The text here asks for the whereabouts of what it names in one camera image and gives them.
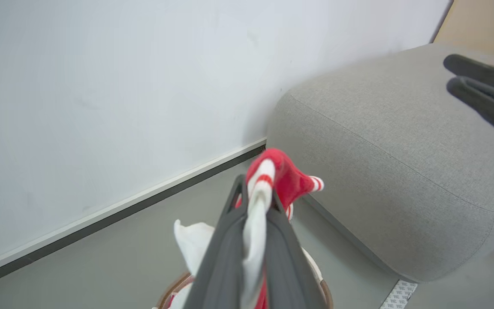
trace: beige panel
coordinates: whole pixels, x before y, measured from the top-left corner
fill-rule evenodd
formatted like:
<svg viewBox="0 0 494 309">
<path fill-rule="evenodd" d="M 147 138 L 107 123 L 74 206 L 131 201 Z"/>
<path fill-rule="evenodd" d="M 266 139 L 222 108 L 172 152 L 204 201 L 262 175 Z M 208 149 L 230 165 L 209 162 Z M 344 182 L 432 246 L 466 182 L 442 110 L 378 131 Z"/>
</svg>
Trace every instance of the beige panel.
<svg viewBox="0 0 494 309">
<path fill-rule="evenodd" d="M 494 55 L 494 0 L 455 0 L 434 42 Z"/>
</svg>

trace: white tape strip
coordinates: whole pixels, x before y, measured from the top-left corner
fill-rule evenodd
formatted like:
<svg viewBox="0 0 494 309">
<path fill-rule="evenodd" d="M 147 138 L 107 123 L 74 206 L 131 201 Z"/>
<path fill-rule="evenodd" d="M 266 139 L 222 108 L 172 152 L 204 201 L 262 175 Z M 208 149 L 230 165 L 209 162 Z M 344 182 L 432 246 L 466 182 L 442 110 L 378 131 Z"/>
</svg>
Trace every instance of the white tape strip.
<svg viewBox="0 0 494 309">
<path fill-rule="evenodd" d="M 399 280 L 394 286 L 394 289 L 392 289 L 392 292 L 386 297 L 380 309 L 404 309 L 415 289 L 417 289 L 417 285 L 416 283 Z"/>
</svg>

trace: white wall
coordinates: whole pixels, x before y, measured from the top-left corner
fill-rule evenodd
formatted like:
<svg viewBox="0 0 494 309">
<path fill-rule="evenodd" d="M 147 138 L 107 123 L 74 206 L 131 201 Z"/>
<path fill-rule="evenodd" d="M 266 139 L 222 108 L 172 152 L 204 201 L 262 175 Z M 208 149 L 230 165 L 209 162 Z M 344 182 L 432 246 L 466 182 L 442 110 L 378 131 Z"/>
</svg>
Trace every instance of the white wall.
<svg viewBox="0 0 494 309">
<path fill-rule="evenodd" d="M 0 254 L 265 135 L 447 0 L 0 0 Z"/>
</svg>

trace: floor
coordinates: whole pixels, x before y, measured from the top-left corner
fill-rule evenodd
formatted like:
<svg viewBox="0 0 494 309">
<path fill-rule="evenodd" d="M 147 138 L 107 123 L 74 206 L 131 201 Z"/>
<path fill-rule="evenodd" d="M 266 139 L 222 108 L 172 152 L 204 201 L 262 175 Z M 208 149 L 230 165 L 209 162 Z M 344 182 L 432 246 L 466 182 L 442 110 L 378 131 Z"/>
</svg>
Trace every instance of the floor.
<svg viewBox="0 0 494 309">
<path fill-rule="evenodd" d="M 0 309 L 151 309 L 186 271 L 172 233 L 214 225 L 243 162 L 0 279 Z M 335 308 L 378 309 L 397 279 L 372 264 L 304 201 L 292 221 L 323 272 Z M 419 285 L 408 308 L 494 307 L 494 253 Z"/>
</svg>

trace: gray ottoman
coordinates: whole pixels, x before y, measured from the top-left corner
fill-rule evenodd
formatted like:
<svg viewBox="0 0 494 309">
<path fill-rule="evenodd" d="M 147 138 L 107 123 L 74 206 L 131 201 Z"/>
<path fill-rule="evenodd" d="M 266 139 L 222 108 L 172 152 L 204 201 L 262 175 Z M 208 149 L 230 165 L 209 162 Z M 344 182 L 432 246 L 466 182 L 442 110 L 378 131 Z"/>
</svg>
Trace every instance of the gray ottoman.
<svg viewBox="0 0 494 309">
<path fill-rule="evenodd" d="M 494 127 L 449 95 L 451 53 L 425 45 L 288 92 L 268 147 L 320 176 L 316 209 L 380 266 L 428 282 L 494 248 Z"/>
</svg>

